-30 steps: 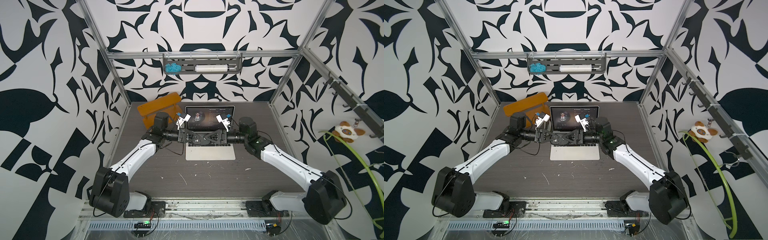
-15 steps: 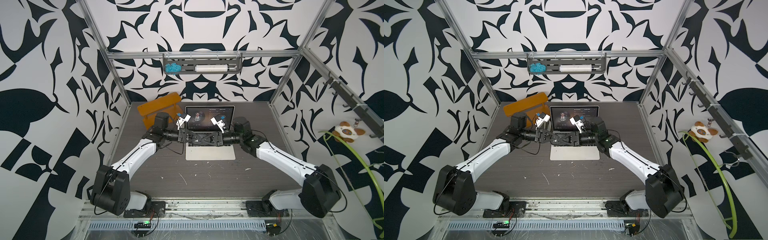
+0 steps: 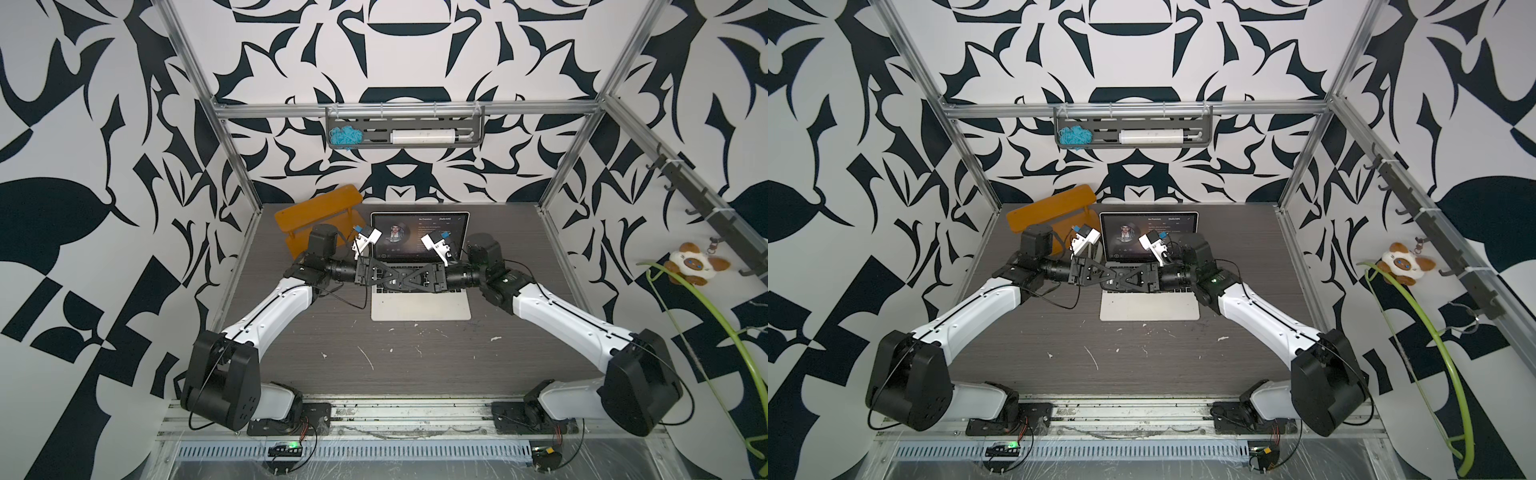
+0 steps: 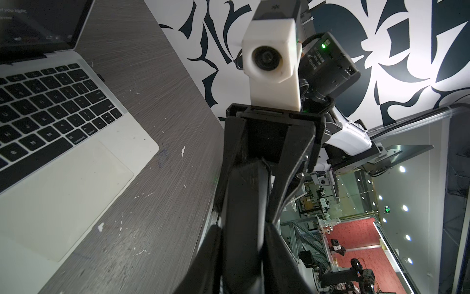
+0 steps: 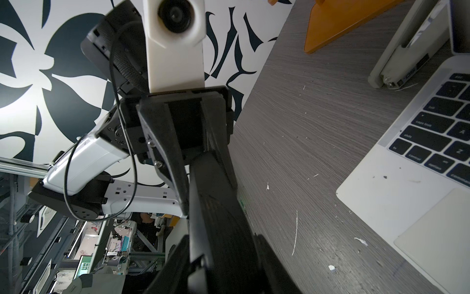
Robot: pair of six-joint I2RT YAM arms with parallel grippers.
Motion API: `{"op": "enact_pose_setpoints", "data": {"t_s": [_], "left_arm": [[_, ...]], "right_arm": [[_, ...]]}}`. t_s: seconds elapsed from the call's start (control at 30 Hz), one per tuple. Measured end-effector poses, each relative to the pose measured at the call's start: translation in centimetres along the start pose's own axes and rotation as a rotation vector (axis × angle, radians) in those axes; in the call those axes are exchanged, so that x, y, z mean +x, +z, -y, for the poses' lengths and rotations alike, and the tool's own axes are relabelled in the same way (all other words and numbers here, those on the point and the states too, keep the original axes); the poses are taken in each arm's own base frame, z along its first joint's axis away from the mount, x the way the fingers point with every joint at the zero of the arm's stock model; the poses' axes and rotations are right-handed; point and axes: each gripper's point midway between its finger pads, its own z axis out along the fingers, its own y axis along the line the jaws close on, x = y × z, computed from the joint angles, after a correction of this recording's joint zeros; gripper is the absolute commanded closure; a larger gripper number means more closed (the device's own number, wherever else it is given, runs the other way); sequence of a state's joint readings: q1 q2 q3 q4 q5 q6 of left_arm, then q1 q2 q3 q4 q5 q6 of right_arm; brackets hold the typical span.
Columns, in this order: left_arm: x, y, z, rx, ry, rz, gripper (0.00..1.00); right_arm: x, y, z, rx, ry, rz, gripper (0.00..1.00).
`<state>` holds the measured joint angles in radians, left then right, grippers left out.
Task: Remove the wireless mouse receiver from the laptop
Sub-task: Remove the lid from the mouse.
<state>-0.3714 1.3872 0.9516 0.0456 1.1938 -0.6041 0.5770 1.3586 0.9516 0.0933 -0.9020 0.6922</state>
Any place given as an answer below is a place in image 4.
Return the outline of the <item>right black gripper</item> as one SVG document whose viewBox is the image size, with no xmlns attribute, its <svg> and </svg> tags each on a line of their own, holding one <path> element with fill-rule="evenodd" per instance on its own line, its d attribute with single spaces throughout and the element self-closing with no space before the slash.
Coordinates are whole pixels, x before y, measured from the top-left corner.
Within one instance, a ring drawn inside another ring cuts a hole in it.
<svg viewBox="0 0 470 294">
<path fill-rule="evenodd" d="M 265 159 L 276 168 L 275 182 L 266 209 L 266 220 L 275 223 L 293 198 L 301 179 L 312 172 L 323 147 L 326 118 L 317 113 L 232 104 L 226 110 L 223 162 L 214 209 L 221 213 L 230 173 L 250 159 Z"/>
</svg>

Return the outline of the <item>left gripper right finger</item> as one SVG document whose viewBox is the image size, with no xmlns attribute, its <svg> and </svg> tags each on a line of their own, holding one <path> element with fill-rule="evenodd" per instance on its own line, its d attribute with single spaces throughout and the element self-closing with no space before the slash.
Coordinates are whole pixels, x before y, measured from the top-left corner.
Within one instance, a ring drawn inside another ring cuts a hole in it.
<svg viewBox="0 0 470 294">
<path fill-rule="evenodd" d="M 232 169 L 223 206 L 223 289 L 228 294 L 309 294 L 274 224 L 266 221 L 270 171 L 261 160 Z"/>
</svg>

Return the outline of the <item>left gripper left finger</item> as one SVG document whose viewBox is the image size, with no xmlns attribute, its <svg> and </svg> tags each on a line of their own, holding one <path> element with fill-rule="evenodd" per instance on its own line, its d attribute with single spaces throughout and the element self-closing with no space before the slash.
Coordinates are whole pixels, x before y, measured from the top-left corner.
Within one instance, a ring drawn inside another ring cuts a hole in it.
<svg viewBox="0 0 470 294">
<path fill-rule="evenodd" d="M 222 275 L 222 229 L 212 225 L 174 294 L 219 294 Z"/>
</svg>

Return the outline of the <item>black usb mouse receiver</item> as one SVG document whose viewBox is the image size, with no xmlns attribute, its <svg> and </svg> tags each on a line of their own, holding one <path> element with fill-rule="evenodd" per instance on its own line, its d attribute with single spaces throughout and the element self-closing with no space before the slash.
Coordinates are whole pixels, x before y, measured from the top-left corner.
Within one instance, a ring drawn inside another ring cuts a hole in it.
<svg viewBox="0 0 470 294">
<path fill-rule="evenodd" d="M 97 76 L 100 78 L 100 80 L 101 80 L 103 83 L 105 83 L 104 78 L 103 78 L 99 73 L 97 73 Z"/>
</svg>

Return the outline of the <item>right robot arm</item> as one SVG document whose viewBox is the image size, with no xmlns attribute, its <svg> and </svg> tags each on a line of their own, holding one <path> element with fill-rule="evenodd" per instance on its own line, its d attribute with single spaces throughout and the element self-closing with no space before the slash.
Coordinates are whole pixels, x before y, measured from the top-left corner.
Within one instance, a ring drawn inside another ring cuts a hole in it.
<svg viewBox="0 0 470 294">
<path fill-rule="evenodd" d="M 331 145 L 352 164 L 375 145 L 362 121 L 351 121 L 335 106 L 335 94 L 354 84 L 360 72 L 329 33 L 300 43 L 293 31 L 247 33 L 243 70 L 250 79 L 250 105 L 226 111 L 221 175 L 214 207 L 226 194 L 264 200 L 257 212 L 266 222 L 283 207 Z"/>
</svg>

